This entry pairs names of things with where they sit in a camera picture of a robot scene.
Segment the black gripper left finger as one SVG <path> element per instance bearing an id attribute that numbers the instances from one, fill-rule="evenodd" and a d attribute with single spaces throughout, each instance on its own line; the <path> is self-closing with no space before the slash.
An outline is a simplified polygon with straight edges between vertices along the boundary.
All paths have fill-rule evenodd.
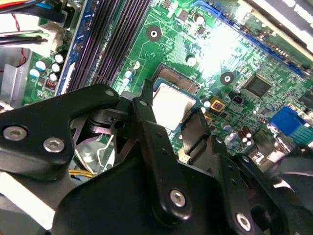
<path id="1" fill-rule="evenodd" d="M 152 210 L 163 223 L 175 225 L 191 216 L 192 206 L 166 130 L 152 110 L 153 86 L 143 84 L 139 97 L 119 109 L 121 98 L 97 84 L 35 103 L 0 117 L 0 168 L 39 180 L 67 173 L 81 132 L 113 134 L 115 152 L 130 159 L 136 148 L 143 158 Z"/>

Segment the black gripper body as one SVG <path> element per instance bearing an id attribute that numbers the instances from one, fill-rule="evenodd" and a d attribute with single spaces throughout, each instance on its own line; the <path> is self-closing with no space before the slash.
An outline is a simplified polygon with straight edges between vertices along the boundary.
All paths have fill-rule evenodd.
<path id="1" fill-rule="evenodd" d="M 192 215 L 183 224 L 166 227 L 155 217 L 140 158 L 74 188 L 59 204 L 55 235 L 230 235 L 210 174 L 180 164 L 192 201 Z"/>

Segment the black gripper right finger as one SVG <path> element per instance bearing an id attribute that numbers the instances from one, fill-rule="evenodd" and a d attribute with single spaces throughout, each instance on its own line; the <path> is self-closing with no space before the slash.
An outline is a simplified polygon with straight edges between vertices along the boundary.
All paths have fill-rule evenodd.
<path id="1" fill-rule="evenodd" d="M 240 171 L 255 182 L 270 205 L 279 211 L 281 231 L 287 235 L 302 235 L 303 220 L 261 175 L 258 167 L 245 156 L 231 158 L 221 138 L 212 135 L 201 108 L 196 108 L 181 126 L 184 152 L 189 164 L 212 174 L 216 181 L 217 205 L 222 211 L 226 228 L 238 235 L 255 235 L 260 231 L 253 221 Z"/>

